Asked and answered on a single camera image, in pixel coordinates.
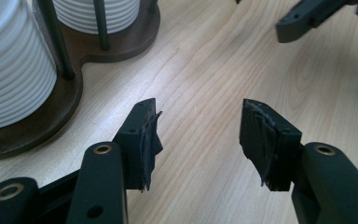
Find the white cylinder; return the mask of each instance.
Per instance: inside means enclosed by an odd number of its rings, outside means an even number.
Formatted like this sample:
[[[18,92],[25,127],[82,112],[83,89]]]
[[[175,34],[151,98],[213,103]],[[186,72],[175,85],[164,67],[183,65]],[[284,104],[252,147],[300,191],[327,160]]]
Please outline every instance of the white cylinder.
[[[0,128],[28,117],[51,94],[55,63],[26,0],[0,0]]]
[[[107,33],[129,27],[138,17],[140,0],[104,0]],[[97,35],[93,0],[54,0],[58,19],[82,33]]]

